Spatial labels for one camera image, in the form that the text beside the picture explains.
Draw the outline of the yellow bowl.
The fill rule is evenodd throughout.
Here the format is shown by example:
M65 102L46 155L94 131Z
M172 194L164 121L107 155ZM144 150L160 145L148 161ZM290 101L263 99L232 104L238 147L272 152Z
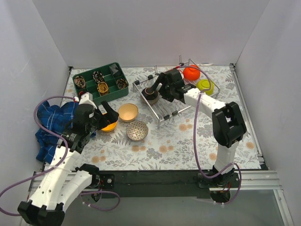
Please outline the yellow bowl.
M117 125L119 115L106 113L102 116L99 122L99 128L103 132L113 131Z

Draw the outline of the beige ceramic bowl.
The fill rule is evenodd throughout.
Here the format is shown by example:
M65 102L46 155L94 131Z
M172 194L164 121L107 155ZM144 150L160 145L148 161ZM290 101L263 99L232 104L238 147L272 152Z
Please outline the beige ceramic bowl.
M132 122L138 116L138 107L134 104L123 104L119 109L119 118L124 122Z

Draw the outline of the black patterned bowl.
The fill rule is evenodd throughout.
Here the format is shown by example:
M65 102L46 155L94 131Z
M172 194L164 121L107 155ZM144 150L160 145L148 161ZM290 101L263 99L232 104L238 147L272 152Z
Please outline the black patterned bowl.
M143 103L154 105L159 100L159 92L157 90L153 91L151 87L146 87L142 90L142 95L140 98Z

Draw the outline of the brown patterned white bowl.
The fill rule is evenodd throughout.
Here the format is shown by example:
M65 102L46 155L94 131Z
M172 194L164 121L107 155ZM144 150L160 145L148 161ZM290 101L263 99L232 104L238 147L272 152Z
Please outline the brown patterned white bowl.
M127 125L126 134L132 141L140 141L146 138L149 128L143 121L133 121Z

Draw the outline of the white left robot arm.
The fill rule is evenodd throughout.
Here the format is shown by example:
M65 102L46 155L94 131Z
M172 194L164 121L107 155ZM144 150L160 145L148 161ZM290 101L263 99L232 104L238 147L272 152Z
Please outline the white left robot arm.
M99 168L91 164L77 167L73 179L68 183L65 180L90 141L90 136L118 120L119 114L106 101L101 104L106 113L102 113L90 100L80 101L73 120L67 123L61 134L50 169L44 172L44 178L29 200L20 202L18 206L17 210L26 223L32 226L60 226L75 198L85 188L99 185Z

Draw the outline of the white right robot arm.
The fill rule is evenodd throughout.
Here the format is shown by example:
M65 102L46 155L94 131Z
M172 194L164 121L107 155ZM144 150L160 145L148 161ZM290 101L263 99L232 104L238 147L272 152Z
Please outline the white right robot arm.
M143 90L143 96L148 101L158 97L169 102L176 99L195 107L197 113L202 112L212 120L213 135L218 143L217 158L211 174L202 170L200 174L218 187L226 186L234 173L236 149L247 132L238 104L218 101L194 84L185 83L176 68L160 73L154 84Z

